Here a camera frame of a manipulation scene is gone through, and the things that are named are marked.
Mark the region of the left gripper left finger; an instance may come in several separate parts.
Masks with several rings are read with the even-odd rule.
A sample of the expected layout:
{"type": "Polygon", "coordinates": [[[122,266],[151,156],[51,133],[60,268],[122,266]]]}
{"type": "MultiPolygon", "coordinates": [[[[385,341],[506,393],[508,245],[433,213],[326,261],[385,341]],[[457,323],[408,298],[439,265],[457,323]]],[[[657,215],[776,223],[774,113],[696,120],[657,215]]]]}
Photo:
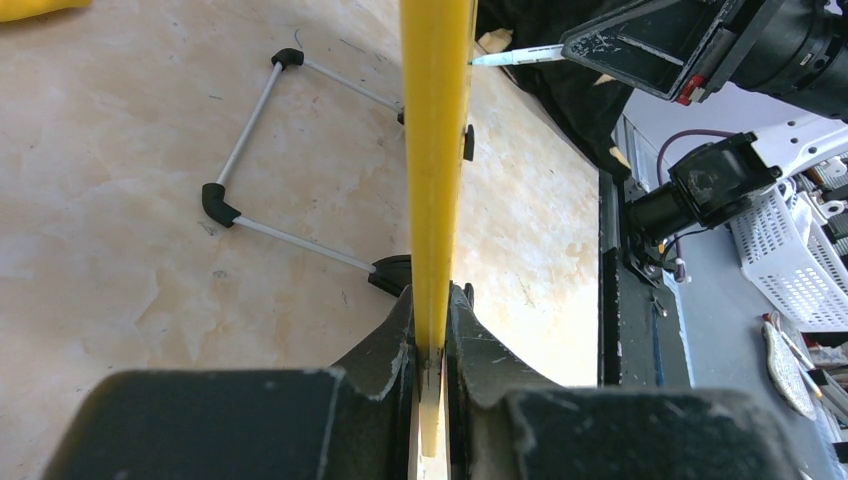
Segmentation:
{"type": "Polygon", "coordinates": [[[412,293],[334,364],[128,370],[85,398],[47,479],[411,479],[412,293]]]}

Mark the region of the green whiteboard marker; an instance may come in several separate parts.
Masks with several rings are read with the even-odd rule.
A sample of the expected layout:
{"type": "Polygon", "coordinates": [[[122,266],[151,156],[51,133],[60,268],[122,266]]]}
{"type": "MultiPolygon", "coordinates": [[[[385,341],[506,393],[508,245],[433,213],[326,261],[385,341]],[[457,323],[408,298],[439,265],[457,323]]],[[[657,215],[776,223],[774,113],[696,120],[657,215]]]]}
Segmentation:
{"type": "Polygon", "coordinates": [[[563,49],[563,44],[554,44],[491,53],[473,59],[470,65],[502,67],[560,61],[564,59],[563,49]]]}

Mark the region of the yellow-framed whiteboard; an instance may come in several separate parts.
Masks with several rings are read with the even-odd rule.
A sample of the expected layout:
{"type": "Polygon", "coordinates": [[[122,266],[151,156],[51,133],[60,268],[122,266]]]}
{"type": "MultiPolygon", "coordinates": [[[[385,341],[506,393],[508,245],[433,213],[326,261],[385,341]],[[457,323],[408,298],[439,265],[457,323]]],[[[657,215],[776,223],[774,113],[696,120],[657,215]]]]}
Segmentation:
{"type": "Polygon", "coordinates": [[[400,4],[420,452],[438,451],[442,362],[477,4],[400,4]]]}

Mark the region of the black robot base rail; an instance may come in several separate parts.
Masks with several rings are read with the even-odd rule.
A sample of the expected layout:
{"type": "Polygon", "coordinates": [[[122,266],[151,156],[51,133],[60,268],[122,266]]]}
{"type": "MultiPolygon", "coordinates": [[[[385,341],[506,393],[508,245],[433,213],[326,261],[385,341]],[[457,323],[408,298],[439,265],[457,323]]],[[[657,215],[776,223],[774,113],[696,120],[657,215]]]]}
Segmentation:
{"type": "Polygon", "coordinates": [[[625,202],[644,190],[599,173],[598,344],[600,387],[693,386],[679,303],[665,271],[629,229],[625,202]]]}

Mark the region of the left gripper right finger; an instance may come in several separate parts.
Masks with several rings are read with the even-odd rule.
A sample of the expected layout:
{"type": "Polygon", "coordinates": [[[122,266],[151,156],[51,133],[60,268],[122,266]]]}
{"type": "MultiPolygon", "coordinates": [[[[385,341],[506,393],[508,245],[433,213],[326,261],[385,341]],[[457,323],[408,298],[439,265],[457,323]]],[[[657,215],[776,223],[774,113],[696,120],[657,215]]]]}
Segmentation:
{"type": "Polygon", "coordinates": [[[450,291],[445,347],[452,479],[800,479],[773,415],[732,390],[566,388],[450,291]]]}

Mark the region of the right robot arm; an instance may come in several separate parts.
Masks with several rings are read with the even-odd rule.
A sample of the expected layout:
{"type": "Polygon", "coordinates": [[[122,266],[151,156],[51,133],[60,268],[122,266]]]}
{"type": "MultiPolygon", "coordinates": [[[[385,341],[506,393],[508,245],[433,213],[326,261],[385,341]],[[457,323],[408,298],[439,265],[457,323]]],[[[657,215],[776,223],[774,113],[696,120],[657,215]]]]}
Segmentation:
{"type": "Polygon", "coordinates": [[[626,207],[657,244],[719,226],[751,196],[847,149],[847,11],[822,1],[633,1],[561,36],[563,56],[658,98],[688,105],[724,84],[803,111],[699,147],[626,207]]]}

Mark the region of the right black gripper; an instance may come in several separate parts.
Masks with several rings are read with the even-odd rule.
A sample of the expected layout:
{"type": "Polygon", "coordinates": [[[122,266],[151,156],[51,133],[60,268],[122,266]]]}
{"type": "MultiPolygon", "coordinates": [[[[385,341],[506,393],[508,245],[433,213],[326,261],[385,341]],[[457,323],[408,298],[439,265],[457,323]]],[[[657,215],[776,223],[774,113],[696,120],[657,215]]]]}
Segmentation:
{"type": "Polygon", "coordinates": [[[847,4],[632,1],[562,34],[562,55],[683,105],[731,83],[847,118],[847,4]]]}

